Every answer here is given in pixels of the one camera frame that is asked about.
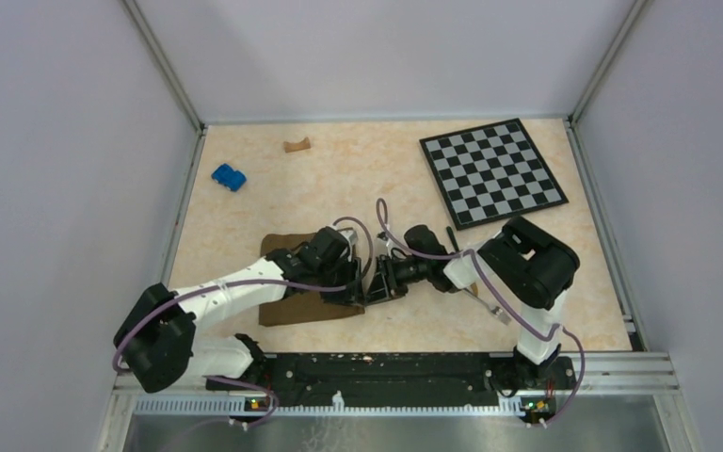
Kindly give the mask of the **brown fabric napkin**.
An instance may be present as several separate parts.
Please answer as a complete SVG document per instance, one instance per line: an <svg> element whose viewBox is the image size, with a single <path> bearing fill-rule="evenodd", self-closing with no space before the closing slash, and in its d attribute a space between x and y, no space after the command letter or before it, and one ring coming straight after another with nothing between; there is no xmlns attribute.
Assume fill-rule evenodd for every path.
<svg viewBox="0 0 723 452"><path fill-rule="evenodd" d="M261 242L260 255L276 249L294 249L301 242L308 242L310 234L268 234ZM338 320L364 315L361 306L343 306L324 302L316 292L295 294L292 297L263 304L259 307L258 324L278 327L319 321Z"/></svg>

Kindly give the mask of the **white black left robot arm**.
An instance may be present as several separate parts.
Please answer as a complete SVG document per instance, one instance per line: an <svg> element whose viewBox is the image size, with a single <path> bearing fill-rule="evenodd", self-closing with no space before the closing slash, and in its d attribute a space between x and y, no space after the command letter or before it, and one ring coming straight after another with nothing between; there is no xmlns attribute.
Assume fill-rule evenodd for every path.
<svg viewBox="0 0 723 452"><path fill-rule="evenodd" d="M251 308L317 293L345 299L362 273L355 253L358 234L330 225L293 249L274 249L234 273L193 286L148 286L116 332L112 367L158 393L185 375L229 377L242 389L264 377L261 355L247 339L233 338L225 352L202 353L196 341L219 322Z"/></svg>

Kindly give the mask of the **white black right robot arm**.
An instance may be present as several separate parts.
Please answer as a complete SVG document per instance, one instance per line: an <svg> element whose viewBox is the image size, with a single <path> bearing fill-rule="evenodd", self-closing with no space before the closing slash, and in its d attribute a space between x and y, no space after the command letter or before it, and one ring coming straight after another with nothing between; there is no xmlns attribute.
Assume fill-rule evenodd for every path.
<svg viewBox="0 0 723 452"><path fill-rule="evenodd" d="M376 259L369 303L402 298L410 285L423 281L439 292L455 293L476 283L492 289L498 280L522 305L514 309L501 294L495 296L521 327L515 347L517 381L538 388L552 376L561 314L580 267L571 247L521 216L509 219L493 237L457 252L448 251L425 225L407 230L403 241L389 230L381 236L388 251Z"/></svg>

